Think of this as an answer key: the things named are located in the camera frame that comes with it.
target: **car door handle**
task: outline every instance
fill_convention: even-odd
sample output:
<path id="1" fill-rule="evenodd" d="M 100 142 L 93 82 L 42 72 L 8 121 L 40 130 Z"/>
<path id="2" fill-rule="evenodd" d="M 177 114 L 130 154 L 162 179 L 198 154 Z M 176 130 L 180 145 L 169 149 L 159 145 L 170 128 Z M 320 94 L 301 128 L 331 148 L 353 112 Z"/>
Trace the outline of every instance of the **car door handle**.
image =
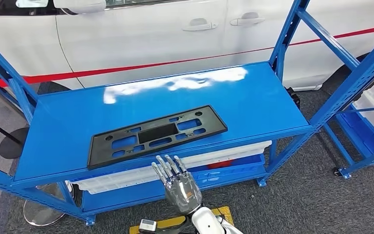
<path id="1" fill-rule="evenodd" d="M 247 12 L 243 14 L 241 18 L 233 19 L 232 21 L 230 21 L 230 24 L 232 26 L 247 26 L 261 23 L 264 20 L 265 18 L 259 17 L 259 14 L 257 14 L 257 12 Z"/>
<path id="2" fill-rule="evenodd" d="M 217 23 L 208 22 L 204 18 L 196 18 L 192 19 L 188 26 L 183 28 L 183 31 L 203 31 L 203 30 L 210 30 L 215 29 L 218 26 Z"/>

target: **black plastic panel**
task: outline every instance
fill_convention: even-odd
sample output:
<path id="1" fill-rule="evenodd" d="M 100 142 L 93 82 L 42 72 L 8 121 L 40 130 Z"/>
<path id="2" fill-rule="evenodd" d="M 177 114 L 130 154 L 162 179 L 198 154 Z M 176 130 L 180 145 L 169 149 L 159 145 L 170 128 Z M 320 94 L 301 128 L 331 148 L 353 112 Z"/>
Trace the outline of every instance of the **black plastic panel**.
<path id="1" fill-rule="evenodd" d="M 204 106 L 96 134 L 88 169 L 107 166 L 227 131 L 211 106 Z"/>

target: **shelf foot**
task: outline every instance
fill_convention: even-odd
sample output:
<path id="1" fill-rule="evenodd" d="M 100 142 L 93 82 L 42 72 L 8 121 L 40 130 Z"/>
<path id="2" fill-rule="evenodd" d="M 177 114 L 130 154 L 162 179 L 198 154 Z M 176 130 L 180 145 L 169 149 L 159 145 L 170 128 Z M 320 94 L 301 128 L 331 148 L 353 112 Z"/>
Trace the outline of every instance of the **shelf foot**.
<path id="1" fill-rule="evenodd" d="M 265 187 L 267 185 L 263 178 L 257 178 L 256 181 L 259 184 L 259 187 Z"/>
<path id="2" fill-rule="evenodd" d="M 95 215 L 88 216 L 87 219 L 85 220 L 85 225 L 92 226 L 94 224 L 95 224 Z"/>

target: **rectangular hole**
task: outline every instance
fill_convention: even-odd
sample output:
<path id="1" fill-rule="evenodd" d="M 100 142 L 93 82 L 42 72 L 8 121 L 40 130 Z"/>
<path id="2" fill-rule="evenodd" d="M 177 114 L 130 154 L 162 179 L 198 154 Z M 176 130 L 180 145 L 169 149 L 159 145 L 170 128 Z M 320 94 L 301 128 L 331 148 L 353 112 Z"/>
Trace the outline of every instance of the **rectangular hole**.
<path id="1" fill-rule="evenodd" d="M 178 121 L 180 118 L 178 118 L 178 117 L 175 117 L 175 118 L 171 118 L 171 119 L 169 119 L 169 121 L 170 122 L 175 122 L 175 121 Z"/>
<path id="2" fill-rule="evenodd" d="M 181 133 L 175 136 L 177 140 L 182 140 L 184 138 L 187 138 L 187 135 L 185 133 Z"/>
<path id="3" fill-rule="evenodd" d="M 193 131 L 193 133 L 195 135 L 198 135 L 198 134 L 201 134 L 201 133 L 205 133 L 205 132 L 206 132 L 206 130 L 204 128 L 196 129 L 196 130 Z"/>
<path id="4" fill-rule="evenodd" d="M 125 150 L 120 150 L 120 151 L 114 152 L 112 154 L 112 157 L 120 157 L 120 156 L 122 156 L 124 154 L 125 154 Z"/>
<path id="5" fill-rule="evenodd" d="M 136 133 L 136 132 L 139 132 L 139 131 L 141 131 L 141 127 L 133 128 L 133 129 L 130 130 L 130 132 L 132 132 L 132 133 Z"/>
<path id="6" fill-rule="evenodd" d="M 170 137 L 167 137 L 167 138 L 163 138 L 163 139 L 159 139 L 159 140 L 156 140 L 156 141 L 153 141 L 153 142 L 150 142 L 149 143 L 149 146 L 150 147 L 157 147 L 159 145 L 163 145 L 163 144 L 167 144 L 167 143 L 170 143 L 172 140 Z"/>
<path id="7" fill-rule="evenodd" d="M 166 124 L 163 126 L 147 129 L 138 133 L 138 140 L 140 144 L 160 139 L 170 135 L 177 134 L 178 130 L 175 123 Z"/>
<path id="8" fill-rule="evenodd" d="M 122 148 L 128 145 L 133 145 L 136 142 L 137 142 L 136 136 L 128 136 L 128 137 L 113 141 L 111 144 L 111 148 L 113 149 Z"/>
<path id="9" fill-rule="evenodd" d="M 177 123 L 177 127 L 179 130 L 185 130 L 189 128 L 195 128 L 201 125 L 201 121 L 198 118 L 191 119 L 185 122 Z"/>
<path id="10" fill-rule="evenodd" d="M 135 152 L 139 152 L 139 151 L 144 150 L 144 149 L 145 149 L 144 145 L 137 145 L 137 146 L 134 147 L 134 149 L 132 151 L 135 153 Z"/>

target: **blue storage crate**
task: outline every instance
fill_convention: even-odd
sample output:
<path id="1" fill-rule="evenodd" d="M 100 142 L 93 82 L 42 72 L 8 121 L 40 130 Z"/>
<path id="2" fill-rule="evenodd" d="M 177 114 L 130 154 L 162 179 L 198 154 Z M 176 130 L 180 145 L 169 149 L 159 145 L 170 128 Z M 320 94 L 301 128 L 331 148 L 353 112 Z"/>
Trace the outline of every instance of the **blue storage crate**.
<path id="1" fill-rule="evenodd" d="M 347 108 L 347 110 L 354 109 L 353 105 Z M 374 127 L 366 118 L 359 112 L 350 112 L 338 114 L 336 119 L 353 145 L 364 157 L 374 154 Z"/>
<path id="2" fill-rule="evenodd" d="M 254 174 L 264 173 L 264 155 L 258 154 L 231 161 L 227 167 L 208 169 L 207 166 L 193 167 L 190 171 L 198 186 L 216 184 Z"/>

